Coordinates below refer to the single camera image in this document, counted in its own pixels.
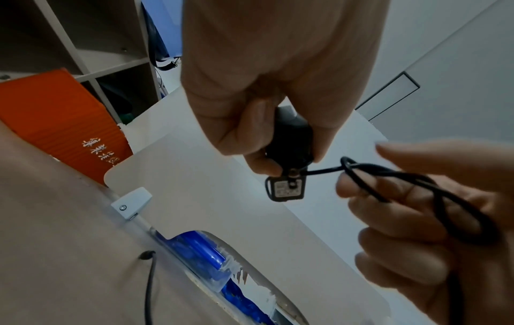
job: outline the hand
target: hand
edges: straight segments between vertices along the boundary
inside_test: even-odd
[[[438,185],[493,218],[504,239],[477,247],[449,238],[435,219],[432,193],[394,178],[364,181],[394,203],[380,203],[347,175],[336,191],[351,198],[351,211],[369,227],[359,234],[364,252],[356,265],[369,281],[397,289],[434,322],[448,325],[445,280],[455,270],[464,294],[464,323],[511,324],[514,318],[514,147],[463,141],[420,145],[377,145],[378,153],[399,168],[436,174]],[[452,220],[473,231],[476,224],[448,201]]]
[[[314,131],[319,161],[357,105],[389,0],[186,0],[182,85],[200,126],[224,155],[267,159],[275,107],[288,96]]]

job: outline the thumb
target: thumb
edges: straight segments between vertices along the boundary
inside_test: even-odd
[[[379,143],[376,151],[407,172],[445,175],[463,185],[514,194],[514,147],[499,143],[440,140]]]

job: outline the cabinet door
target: cabinet door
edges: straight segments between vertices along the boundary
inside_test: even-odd
[[[0,122],[0,319],[4,324],[144,324],[150,263],[159,256],[157,324],[235,324],[110,191],[19,139]]]

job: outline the wooden surface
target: wooden surface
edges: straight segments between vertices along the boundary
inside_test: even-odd
[[[107,189],[0,123],[0,323],[144,324],[157,251],[155,324],[235,324],[143,230],[110,207]]]
[[[310,324],[383,323],[390,314],[385,299],[286,206],[270,201],[264,185],[241,164],[208,143],[182,91],[151,109],[166,110],[166,121],[144,119],[155,122],[156,131],[142,127],[141,141],[170,133],[111,169],[105,176],[111,189],[123,195],[144,186],[153,198],[141,216],[159,232],[171,238],[204,230],[219,237]]]

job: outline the white plastic hinge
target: white plastic hinge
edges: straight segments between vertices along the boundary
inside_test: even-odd
[[[127,220],[132,220],[150,201],[152,195],[144,187],[136,188],[134,191],[122,196],[111,203],[114,210],[118,211]]]

